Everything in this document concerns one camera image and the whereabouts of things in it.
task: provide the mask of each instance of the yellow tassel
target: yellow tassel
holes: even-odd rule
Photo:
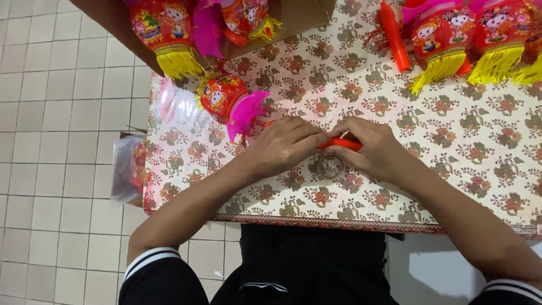
[[[431,56],[427,60],[427,69],[416,76],[414,83],[409,86],[412,94],[418,95],[420,89],[430,82],[455,74],[465,62],[466,57],[464,48],[456,48]]]
[[[521,60],[523,42],[510,43],[487,49],[474,67],[467,81],[473,85],[498,83],[511,75],[510,69]]]
[[[523,85],[542,81],[542,50],[538,53],[538,59],[532,65],[512,73],[512,78],[515,82]]]
[[[257,28],[252,30],[248,35],[248,40],[251,41],[271,41],[276,36],[276,30],[282,28],[282,22],[266,14],[262,22]]]
[[[156,60],[164,73],[171,78],[182,78],[193,75],[200,78],[205,75],[205,69],[194,57],[196,50],[187,45],[171,45],[160,47],[154,52]]]

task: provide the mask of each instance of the person's right hand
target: person's right hand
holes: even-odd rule
[[[328,132],[328,135],[337,137],[346,131],[350,131],[363,143],[360,151],[333,145],[326,148],[324,154],[338,156],[372,177],[401,188],[409,185],[420,169],[426,168],[422,161],[405,150],[386,124],[348,117]]]

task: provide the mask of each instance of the table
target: table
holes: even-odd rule
[[[353,115],[389,124],[441,178],[525,238],[541,237],[542,83],[475,87],[453,76],[413,96],[407,86],[421,70],[412,51],[414,70],[401,74],[391,52],[378,49],[378,8],[376,0],[338,1],[329,24],[228,61],[225,69],[250,89],[271,92],[253,132],[285,113],[325,129]],[[152,77],[148,214],[243,151],[228,143],[224,125],[195,108],[196,87]],[[348,167],[325,180],[317,161],[240,191],[213,220],[444,234],[409,194]]]

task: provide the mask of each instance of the clear plastic packaging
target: clear plastic packaging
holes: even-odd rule
[[[134,182],[138,179],[136,160],[141,153],[143,153],[143,168],[145,167],[144,150],[141,152],[141,145],[146,138],[147,136],[127,136],[114,142],[112,204],[124,205],[140,198],[141,203],[134,205],[143,205],[143,182],[140,185]]]

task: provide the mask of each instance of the plastic lantern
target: plastic lantern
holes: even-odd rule
[[[413,94],[432,81],[455,74],[465,62],[465,48],[474,34],[475,14],[461,1],[429,0],[417,8],[402,8],[403,21],[414,23],[412,42],[427,69],[414,78]]]
[[[282,26],[267,14],[267,0],[223,0],[220,5],[228,26],[225,35],[238,46],[246,45],[248,40],[271,41]]]
[[[248,94],[239,76],[222,74],[204,79],[196,99],[199,99],[198,107],[203,107],[213,119],[226,125],[230,142],[234,142],[238,134],[248,136],[256,116],[265,114],[262,100],[267,96],[267,91],[252,91],[252,94]]]
[[[132,28],[152,51],[164,73],[200,77],[205,73],[194,57],[189,5],[179,0],[140,0],[130,8]]]
[[[512,74],[514,81],[523,85],[530,85],[542,81],[542,0],[526,1],[530,9],[530,35],[525,41],[525,53],[534,58],[534,63]],[[518,17],[518,22],[527,16]]]
[[[497,83],[511,75],[528,38],[530,17],[525,12],[520,0],[486,2],[476,16],[473,42],[482,58],[467,79],[471,84]]]

